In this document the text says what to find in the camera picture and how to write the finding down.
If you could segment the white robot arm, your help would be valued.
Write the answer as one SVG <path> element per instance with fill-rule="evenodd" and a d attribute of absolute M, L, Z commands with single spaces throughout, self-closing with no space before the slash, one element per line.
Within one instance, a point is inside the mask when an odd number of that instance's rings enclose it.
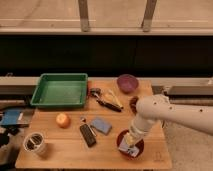
<path fill-rule="evenodd" d="M 168 97 L 157 94 L 137 100 L 136 115 L 124 136 L 126 143 L 136 145 L 149 134 L 157 120 L 174 122 L 213 135 L 213 107 L 172 104 Z"/>

